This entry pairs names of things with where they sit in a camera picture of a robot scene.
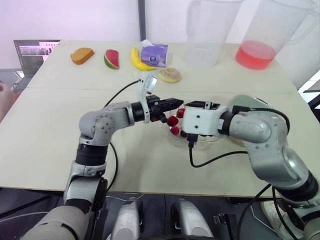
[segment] toy watermelon slice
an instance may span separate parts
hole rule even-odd
[[[104,63],[111,69],[119,69],[119,52],[112,49],[105,51]]]

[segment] empty plastic pitcher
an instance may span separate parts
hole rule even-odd
[[[265,69],[286,43],[300,41],[319,23],[316,8],[312,0],[261,0],[235,59],[246,68]],[[291,39],[308,15],[313,24]]]
[[[244,0],[194,0],[187,13],[186,60],[197,67],[213,66]]]

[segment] laptop screen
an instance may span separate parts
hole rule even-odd
[[[60,40],[14,40],[22,71],[33,77]]]

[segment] red liquid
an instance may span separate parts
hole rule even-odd
[[[245,41],[239,47],[235,59],[248,69],[262,70],[268,67],[276,54],[271,46],[263,42]]]

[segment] donut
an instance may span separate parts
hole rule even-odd
[[[180,80],[181,74],[177,69],[168,67],[159,72],[159,77],[162,81],[173,84]]]

